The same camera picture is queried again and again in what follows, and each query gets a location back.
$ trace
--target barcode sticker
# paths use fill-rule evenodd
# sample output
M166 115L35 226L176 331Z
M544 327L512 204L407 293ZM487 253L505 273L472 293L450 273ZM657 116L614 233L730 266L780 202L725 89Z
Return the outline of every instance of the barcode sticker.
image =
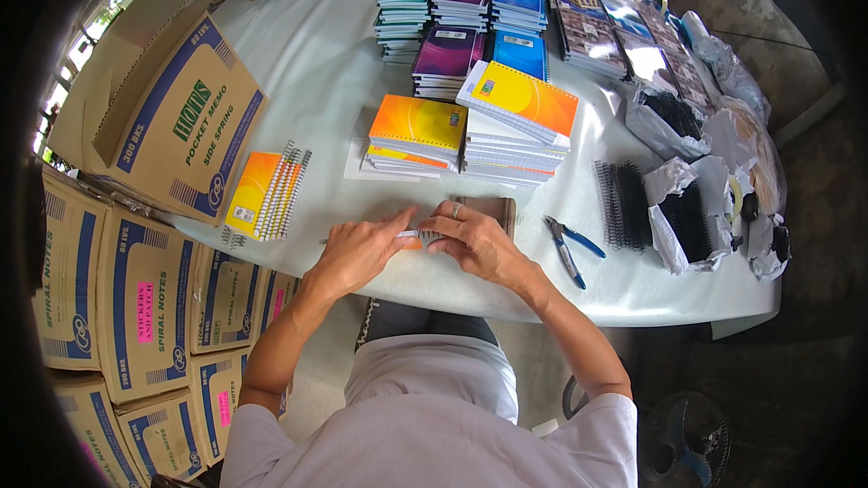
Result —
M227 390L217 394L217 407L220 407L220 425L225 428L232 420L232 415L229 414L229 392Z
M518 44L519 46L525 47L533 47L534 43L532 40L528 40L525 38L515 38L515 36L505 36L504 42L507 44Z
M256 212L253 210L248 210L247 208L242 208L240 205L237 205L235 206L235 209L232 210L232 215L239 221L244 221L247 224L251 224L254 222Z
M437 31L434 33L435 38L454 38L463 40L467 38L467 33L460 33L458 31Z
M153 343L154 284L139 281L136 288L136 330L139 342Z

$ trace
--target orange notebook cover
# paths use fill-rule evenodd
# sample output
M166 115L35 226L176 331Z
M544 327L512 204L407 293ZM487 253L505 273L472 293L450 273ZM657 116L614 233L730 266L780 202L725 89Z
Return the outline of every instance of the orange notebook cover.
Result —
M387 94L369 136L458 151L466 124L467 108L457 103Z
M490 62L471 93L476 102L515 113L570 137L579 98L533 76Z

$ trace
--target open cardboard box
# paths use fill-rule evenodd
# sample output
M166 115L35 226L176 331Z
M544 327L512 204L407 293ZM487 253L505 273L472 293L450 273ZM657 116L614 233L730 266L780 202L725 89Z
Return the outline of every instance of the open cardboard box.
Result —
M49 147L110 190L219 225L266 96L206 13L134 0L72 84Z

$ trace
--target box flap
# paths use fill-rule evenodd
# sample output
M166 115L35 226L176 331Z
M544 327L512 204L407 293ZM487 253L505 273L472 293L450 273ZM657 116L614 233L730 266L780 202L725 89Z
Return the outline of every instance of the box flap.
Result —
M48 146L71 165L88 169L87 153L91 151L88 145L109 107L111 95L147 42L183 3L184 0L133 0L103 33L72 83L49 135Z
M210 4L211 0L188 0L184 3L163 24L154 38L150 39L142 54L132 65L129 74L109 102L103 122L93 137L93 147L103 159L105 166L111 166L127 121L151 79L160 70L163 60Z

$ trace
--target pliers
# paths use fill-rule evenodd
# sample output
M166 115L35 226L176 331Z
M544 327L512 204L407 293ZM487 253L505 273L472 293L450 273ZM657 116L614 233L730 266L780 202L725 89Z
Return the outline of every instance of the pliers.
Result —
M551 234L555 237L555 245L557 245L557 252L561 254L561 259L563 260L563 265L567 267L567 271L570 272L570 276L573 277L573 281L584 290L585 281L582 280L581 274L579 270L576 269L576 263L573 262L573 256L570 255L570 250L567 248L567 244L563 242L563 235L566 234L570 239L575 240L579 244L588 248L588 250L600 258L606 258L606 253L602 252L602 249L596 246L594 242L585 237L584 235L579 234L578 232L574 232L568 229L563 224L560 224L554 218L550 216L545 216L545 222L548 224L548 228L551 230Z

